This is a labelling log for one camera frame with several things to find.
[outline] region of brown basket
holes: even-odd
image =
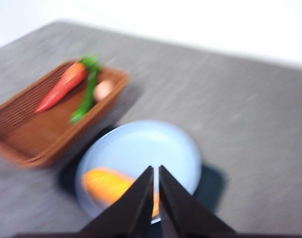
[[[37,105],[74,62],[61,64],[0,105],[0,154],[10,162],[26,168],[44,168],[55,163],[73,142],[109,111],[128,83],[125,73],[104,68],[100,80],[112,80],[116,85],[114,90],[74,125],[69,119],[82,100],[86,80],[54,107],[35,114]]]

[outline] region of blue plate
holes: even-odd
[[[107,207],[93,201],[81,186],[84,173],[107,167],[137,178],[153,166],[154,191],[158,191],[157,167],[164,165],[193,194],[201,177],[201,156],[193,140],[181,129],[162,121],[141,120],[120,126],[96,141],[86,152],[76,173],[77,199],[84,211],[96,217]],[[158,222],[155,217],[152,223]]]

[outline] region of green chili pepper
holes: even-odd
[[[89,73],[83,101],[79,105],[78,109],[72,114],[70,119],[72,124],[78,122],[91,109],[94,99],[93,91],[96,86],[98,73],[99,70],[94,70]]]
[[[97,62],[97,58],[95,56],[83,56],[79,63],[82,63],[87,72],[93,72],[95,70],[101,71],[101,65]]]

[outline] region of gray table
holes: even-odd
[[[130,85],[54,167],[23,171],[0,158],[0,237],[81,229],[90,218],[58,172],[105,126],[138,119],[191,135],[227,178],[216,213],[234,229],[302,234],[302,71],[56,22],[0,48],[0,103],[86,53],[126,69]]]

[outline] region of carrot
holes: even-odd
[[[82,178],[83,187],[91,198],[106,205],[111,205],[117,201],[133,183],[133,178],[108,168],[90,170]],[[152,217],[155,217],[159,214],[158,192],[153,196]]]
[[[40,102],[35,112],[43,112],[57,104],[69,91],[76,87],[87,76],[86,67],[81,62],[72,64],[59,82],[51,89]]]

